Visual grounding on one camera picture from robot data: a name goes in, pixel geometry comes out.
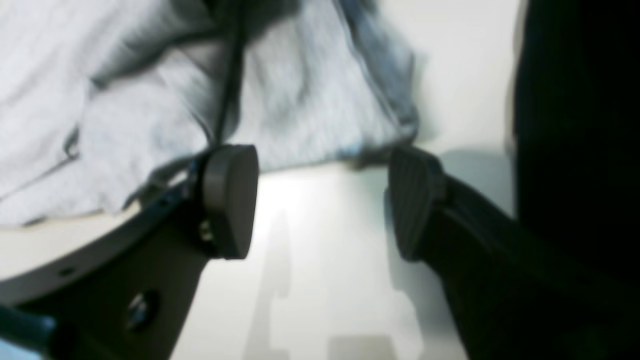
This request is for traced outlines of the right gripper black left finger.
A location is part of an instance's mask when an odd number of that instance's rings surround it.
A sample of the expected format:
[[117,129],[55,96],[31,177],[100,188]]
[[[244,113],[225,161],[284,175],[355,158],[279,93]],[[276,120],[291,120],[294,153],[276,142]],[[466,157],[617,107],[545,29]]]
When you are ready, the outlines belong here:
[[1,339],[45,360],[167,360],[212,259],[252,241],[259,159],[224,145],[90,244],[0,285]]

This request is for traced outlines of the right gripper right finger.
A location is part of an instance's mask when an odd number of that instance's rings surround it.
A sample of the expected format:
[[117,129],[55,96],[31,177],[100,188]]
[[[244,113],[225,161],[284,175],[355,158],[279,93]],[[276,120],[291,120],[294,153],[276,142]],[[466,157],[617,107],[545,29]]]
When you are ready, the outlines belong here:
[[400,256],[438,276],[469,359],[639,358],[639,287],[537,239],[438,157],[394,148],[387,198]]

